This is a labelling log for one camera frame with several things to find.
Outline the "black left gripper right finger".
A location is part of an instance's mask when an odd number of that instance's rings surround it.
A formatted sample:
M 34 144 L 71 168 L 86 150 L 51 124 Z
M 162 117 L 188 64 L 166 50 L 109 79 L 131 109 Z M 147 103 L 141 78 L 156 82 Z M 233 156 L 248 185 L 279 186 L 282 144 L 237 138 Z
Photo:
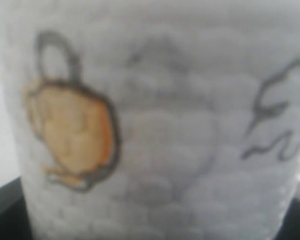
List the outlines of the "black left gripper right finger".
M 300 183 L 276 240 L 300 240 Z

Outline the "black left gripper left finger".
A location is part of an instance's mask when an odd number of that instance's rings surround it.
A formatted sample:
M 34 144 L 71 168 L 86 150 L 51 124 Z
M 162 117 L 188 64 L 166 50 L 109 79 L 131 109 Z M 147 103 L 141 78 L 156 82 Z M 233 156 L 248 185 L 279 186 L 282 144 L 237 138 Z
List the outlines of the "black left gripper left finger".
M 0 187 L 0 240 L 31 240 L 32 231 L 21 179 Z

